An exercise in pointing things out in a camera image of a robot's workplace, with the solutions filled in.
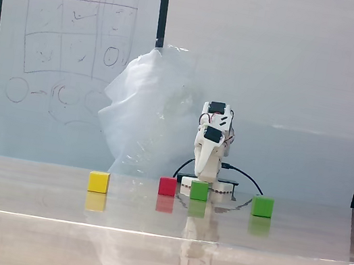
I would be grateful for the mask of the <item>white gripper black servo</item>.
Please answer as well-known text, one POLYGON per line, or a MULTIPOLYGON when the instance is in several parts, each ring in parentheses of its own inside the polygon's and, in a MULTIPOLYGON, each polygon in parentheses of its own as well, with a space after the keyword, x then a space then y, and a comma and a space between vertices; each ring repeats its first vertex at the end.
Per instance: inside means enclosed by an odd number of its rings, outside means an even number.
POLYGON ((195 137, 195 174, 200 175, 201 180, 214 182, 218 173, 220 146, 224 142, 224 133, 218 128, 203 125, 195 137))

